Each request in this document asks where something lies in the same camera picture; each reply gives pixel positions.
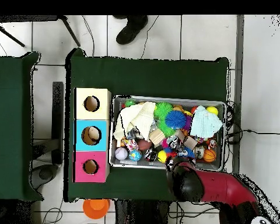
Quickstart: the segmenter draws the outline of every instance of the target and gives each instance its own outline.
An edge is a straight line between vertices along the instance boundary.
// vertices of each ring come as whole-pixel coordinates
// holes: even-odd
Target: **orange basketball ball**
[[[212,149],[204,151],[203,159],[206,162],[213,162],[216,159],[216,152]]]

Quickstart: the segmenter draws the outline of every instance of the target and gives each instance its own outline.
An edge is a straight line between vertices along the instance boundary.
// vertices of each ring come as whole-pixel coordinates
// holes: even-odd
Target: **red ball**
[[[198,106],[192,107],[192,109],[191,109],[191,114],[194,114],[194,111],[196,110],[197,107],[198,107]]]

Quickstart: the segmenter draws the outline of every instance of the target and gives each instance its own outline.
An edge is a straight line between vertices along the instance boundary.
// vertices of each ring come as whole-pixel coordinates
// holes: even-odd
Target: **white cloth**
[[[116,140],[121,140],[128,132],[137,127],[144,139],[148,140],[149,130],[153,122],[153,111],[156,103],[145,102],[126,107],[120,111],[117,118],[115,131],[113,133]]]

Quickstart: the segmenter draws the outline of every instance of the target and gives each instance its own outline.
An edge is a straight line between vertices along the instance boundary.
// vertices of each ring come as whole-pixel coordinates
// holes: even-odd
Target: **tripod leg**
[[[12,39],[14,42],[17,42],[21,47],[25,47],[25,45],[17,40],[16,38],[14,38],[11,34],[9,34],[7,31],[5,31],[1,26],[0,26],[0,32],[2,32],[3,34],[5,34],[6,36],[8,36],[10,39]]]

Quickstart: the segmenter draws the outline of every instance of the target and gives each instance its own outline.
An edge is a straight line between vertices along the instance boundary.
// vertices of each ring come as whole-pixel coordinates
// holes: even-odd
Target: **metal tray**
[[[212,163],[202,163],[197,162],[196,168],[211,170],[211,171],[221,171],[224,167],[224,152],[225,152],[225,133],[226,133],[226,104],[219,101],[207,101],[207,100],[187,100],[187,99],[171,99],[171,98],[157,98],[157,97],[142,97],[142,96],[120,96],[116,95],[113,97],[111,104],[111,125],[110,125],[110,146],[109,146],[109,162],[114,167],[133,167],[133,168],[145,168],[145,169],[166,169],[165,164],[155,160],[154,162],[148,162],[144,159],[145,151],[142,152],[142,158],[133,162],[129,159],[119,161],[115,158],[115,150],[117,149],[117,141],[113,137],[113,133],[116,127],[116,121],[118,113],[121,110],[121,103],[125,103],[127,99],[134,100],[136,103],[140,102],[168,102],[170,104],[182,105],[183,109],[190,111],[193,106],[214,106],[218,109],[218,117],[223,122],[223,126],[217,132],[217,147],[216,147],[216,160]]]

